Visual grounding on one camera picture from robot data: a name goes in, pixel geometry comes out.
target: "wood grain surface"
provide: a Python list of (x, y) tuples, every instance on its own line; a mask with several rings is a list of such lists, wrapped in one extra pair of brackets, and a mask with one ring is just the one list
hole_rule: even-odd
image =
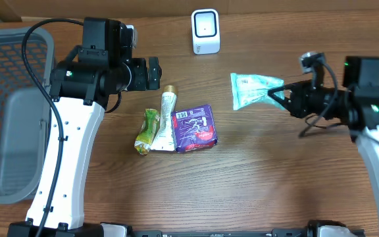
[[(326, 53), (341, 83), (346, 55), (379, 56), (379, 11), (222, 16), (221, 50), (203, 56), (192, 52), (190, 17), (122, 20), (138, 29), (134, 56), (158, 56), (162, 87), (178, 88), (177, 110), (211, 104), (219, 143), (185, 154), (138, 155), (133, 143), (144, 109), (160, 109), (162, 91), (125, 93), (96, 135), (84, 194), (86, 222), (241, 231), (333, 219), (378, 235), (368, 174), (346, 128), (300, 140), (305, 124), (287, 111), (263, 104), (233, 111), (230, 73), (277, 76), (286, 83), (308, 79), (300, 75), (298, 56), (315, 50)], [(79, 26), (44, 28), (58, 60), (81, 43)], [(9, 223), (25, 218), (30, 204), (0, 206), (0, 236)]]

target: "brown cap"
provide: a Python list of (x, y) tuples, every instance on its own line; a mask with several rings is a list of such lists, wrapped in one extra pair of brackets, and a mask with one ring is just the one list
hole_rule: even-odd
[(178, 95), (178, 90), (176, 89), (176, 87), (174, 87), (172, 85), (165, 86), (163, 92), (172, 92), (175, 95)]

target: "plastic bin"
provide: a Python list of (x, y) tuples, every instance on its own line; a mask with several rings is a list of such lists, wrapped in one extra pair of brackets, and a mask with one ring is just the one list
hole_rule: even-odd
[[(49, 104), (21, 59), (27, 30), (0, 30), (0, 204), (33, 198), (49, 137)], [(51, 35), (35, 30), (27, 54), (36, 76), (48, 88), (55, 63)]]

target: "barcode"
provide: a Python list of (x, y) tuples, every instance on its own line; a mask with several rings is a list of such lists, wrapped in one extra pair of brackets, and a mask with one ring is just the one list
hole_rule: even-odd
[(184, 111), (184, 112), (180, 112), (180, 113), (176, 113), (176, 118), (177, 118), (177, 119), (182, 119), (182, 118), (186, 118), (186, 117), (188, 117), (186, 111)]

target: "white tube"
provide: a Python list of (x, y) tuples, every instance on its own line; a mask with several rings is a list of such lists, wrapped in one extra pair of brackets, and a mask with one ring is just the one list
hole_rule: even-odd
[(174, 151), (175, 141), (172, 131), (171, 113), (176, 104), (176, 88), (174, 86), (165, 86), (162, 94), (161, 125), (156, 134), (152, 150), (157, 151)]

